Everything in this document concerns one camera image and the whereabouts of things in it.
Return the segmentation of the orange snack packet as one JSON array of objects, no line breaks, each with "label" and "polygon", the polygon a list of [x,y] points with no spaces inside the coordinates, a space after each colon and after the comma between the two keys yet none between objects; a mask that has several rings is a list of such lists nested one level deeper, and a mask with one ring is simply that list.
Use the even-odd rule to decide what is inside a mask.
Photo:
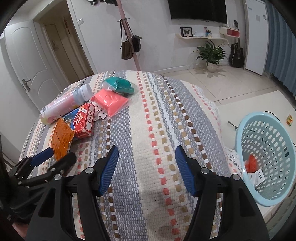
[{"label": "orange snack packet", "polygon": [[74,133],[74,130],[62,118],[59,118],[51,141],[51,148],[54,151],[56,161],[60,161],[68,154]]}]

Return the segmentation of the red blue playing card box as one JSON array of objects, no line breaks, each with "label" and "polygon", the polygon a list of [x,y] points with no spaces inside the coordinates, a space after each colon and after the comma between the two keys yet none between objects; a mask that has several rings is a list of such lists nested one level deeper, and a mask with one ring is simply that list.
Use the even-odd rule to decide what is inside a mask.
[{"label": "red blue playing card box", "polygon": [[74,139],[87,138],[93,134],[94,111],[95,106],[88,102],[62,117],[74,130]]}]

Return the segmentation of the white tissue packet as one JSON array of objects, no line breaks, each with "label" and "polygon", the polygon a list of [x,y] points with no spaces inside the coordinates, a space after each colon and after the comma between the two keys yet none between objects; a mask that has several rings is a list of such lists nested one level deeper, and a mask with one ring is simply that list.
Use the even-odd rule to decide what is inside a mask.
[{"label": "white tissue packet", "polygon": [[247,175],[254,188],[263,183],[265,180],[265,176],[263,174],[262,169],[258,169],[254,173],[247,173]]}]

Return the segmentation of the pink white drink bottle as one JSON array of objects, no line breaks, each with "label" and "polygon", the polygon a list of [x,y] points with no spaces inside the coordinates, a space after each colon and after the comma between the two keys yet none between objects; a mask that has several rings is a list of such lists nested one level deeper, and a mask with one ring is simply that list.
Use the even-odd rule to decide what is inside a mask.
[{"label": "pink white drink bottle", "polygon": [[69,90],[41,109],[40,120],[43,124],[50,125],[60,117],[88,102],[92,96],[93,91],[89,84]]}]

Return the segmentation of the light blue plastic basket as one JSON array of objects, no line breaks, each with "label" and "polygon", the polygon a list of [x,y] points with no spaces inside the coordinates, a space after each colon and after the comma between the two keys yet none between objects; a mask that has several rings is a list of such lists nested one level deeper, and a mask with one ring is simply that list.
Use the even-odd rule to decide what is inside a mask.
[{"label": "light blue plastic basket", "polygon": [[295,181],[295,147],[277,118],[263,112],[246,115],[236,131],[235,150],[242,163],[255,156],[263,171],[264,182],[254,188],[242,169],[245,185],[258,204],[274,206],[288,196]]}]

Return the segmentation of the pink bagged clay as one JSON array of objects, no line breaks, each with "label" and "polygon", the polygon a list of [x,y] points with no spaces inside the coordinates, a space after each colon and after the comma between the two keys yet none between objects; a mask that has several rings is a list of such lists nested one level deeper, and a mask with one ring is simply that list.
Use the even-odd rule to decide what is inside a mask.
[{"label": "pink bagged clay", "polygon": [[128,106],[129,99],[114,91],[101,89],[91,97],[90,101],[94,101],[101,106],[107,111],[108,117],[112,118]]}]

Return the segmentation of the white dotted paper wrapper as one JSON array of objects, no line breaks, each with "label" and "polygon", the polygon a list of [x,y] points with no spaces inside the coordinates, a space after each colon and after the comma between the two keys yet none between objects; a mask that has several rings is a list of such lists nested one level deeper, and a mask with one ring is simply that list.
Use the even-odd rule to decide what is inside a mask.
[{"label": "white dotted paper wrapper", "polygon": [[95,101],[91,102],[95,107],[93,121],[103,120],[107,117],[107,112]]}]

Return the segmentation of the striped woven table cloth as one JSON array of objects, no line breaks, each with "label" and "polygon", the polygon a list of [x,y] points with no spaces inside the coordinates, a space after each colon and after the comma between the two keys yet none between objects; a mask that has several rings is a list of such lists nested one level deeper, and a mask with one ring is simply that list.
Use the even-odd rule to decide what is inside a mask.
[{"label": "striped woven table cloth", "polygon": [[217,106],[196,85],[141,71],[107,71],[66,88],[88,84],[94,93],[109,77],[133,84],[135,94],[112,118],[98,120],[88,138],[71,145],[77,175],[106,156],[119,159],[107,192],[97,199],[111,240],[183,240],[196,206],[180,175],[175,149],[221,176],[242,174],[237,153],[222,141]]}]

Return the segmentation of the teal bagged clay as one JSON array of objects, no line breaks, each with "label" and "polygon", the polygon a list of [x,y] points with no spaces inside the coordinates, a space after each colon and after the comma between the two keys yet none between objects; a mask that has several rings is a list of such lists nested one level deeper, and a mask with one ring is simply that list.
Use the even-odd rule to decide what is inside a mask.
[{"label": "teal bagged clay", "polygon": [[101,84],[102,88],[107,91],[113,91],[122,94],[134,94],[135,89],[132,84],[123,78],[109,77]]}]

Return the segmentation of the brown hanging handbag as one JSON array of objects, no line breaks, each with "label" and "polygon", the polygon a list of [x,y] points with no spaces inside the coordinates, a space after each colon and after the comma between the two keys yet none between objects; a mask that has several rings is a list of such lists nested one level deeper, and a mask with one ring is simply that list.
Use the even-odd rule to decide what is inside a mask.
[{"label": "brown hanging handbag", "polygon": [[123,27],[123,20],[120,20],[120,33],[121,33],[121,59],[128,60],[133,57],[132,46],[126,35],[125,29]]}]

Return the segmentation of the black acoustic guitar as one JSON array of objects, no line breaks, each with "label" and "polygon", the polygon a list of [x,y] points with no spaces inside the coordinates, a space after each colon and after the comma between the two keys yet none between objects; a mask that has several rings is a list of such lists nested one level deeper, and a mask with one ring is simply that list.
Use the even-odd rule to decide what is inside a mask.
[{"label": "black acoustic guitar", "polygon": [[234,20],[235,28],[231,31],[231,36],[236,39],[236,42],[231,45],[231,53],[229,56],[229,63],[234,68],[242,68],[244,66],[243,48],[240,46],[240,31],[239,25]]}]

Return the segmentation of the pink coat rack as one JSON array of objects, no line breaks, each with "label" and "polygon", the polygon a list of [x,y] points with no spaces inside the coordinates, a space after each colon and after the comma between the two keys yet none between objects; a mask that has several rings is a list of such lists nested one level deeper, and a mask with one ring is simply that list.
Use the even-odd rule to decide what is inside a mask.
[{"label": "pink coat rack", "polygon": [[139,64],[139,61],[138,61],[138,58],[137,58],[137,54],[133,49],[132,33],[131,33],[131,31],[130,31],[130,29],[128,27],[128,20],[127,20],[127,18],[125,16],[125,12],[123,10],[121,0],[116,0],[116,2],[117,2],[117,5],[118,5],[118,10],[119,10],[119,13],[120,13],[120,16],[121,16],[121,21],[122,21],[126,36],[127,36],[128,40],[129,40],[129,42],[131,44],[131,47],[132,47],[132,55],[133,55],[133,60],[134,60],[136,69],[137,69],[137,71],[141,71],[140,64]]}]

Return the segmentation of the green potted plant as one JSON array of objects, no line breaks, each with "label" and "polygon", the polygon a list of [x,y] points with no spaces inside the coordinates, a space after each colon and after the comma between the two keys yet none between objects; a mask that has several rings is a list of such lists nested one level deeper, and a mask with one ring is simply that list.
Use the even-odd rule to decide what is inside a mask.
[{"label": "green potted plant", "polygon": [[212,40],[207,40],[203,46],[197,47],[199,51],[197,59],[206,61],[207,70],[210,73],[215,73],[217,71],[221,60],[228,59],[221,45],[222,44],[216,46]]}]

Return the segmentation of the white tall cabinet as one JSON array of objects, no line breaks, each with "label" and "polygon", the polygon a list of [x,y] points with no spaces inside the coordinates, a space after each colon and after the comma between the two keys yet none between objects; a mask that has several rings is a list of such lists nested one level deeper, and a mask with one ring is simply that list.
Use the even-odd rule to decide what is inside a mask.
[{"label": "white tall cabinet", "polygon": [[246,54],[244,68],[263,75],[268,51],[268,18],[263,1],[243,1],[246,22]]}]

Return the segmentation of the white lower wall shelf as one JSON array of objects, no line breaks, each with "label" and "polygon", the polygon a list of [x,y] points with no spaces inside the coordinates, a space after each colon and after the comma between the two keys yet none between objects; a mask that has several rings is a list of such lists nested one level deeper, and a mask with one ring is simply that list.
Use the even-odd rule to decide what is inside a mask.
[{"label": "white lower wall shelf", "polygon": [[197,36],[197,37],[183,37],[181,34],[175,34],[175,36],[179,39],[186,39],[186,40],[194,40],[194,39],[205,39],[205,40],[219,40],[222,42],[226,42],[227,45],[229,45],[229,41],[225,38],[221,38],[221,37],[203,37],[203,36]]}]

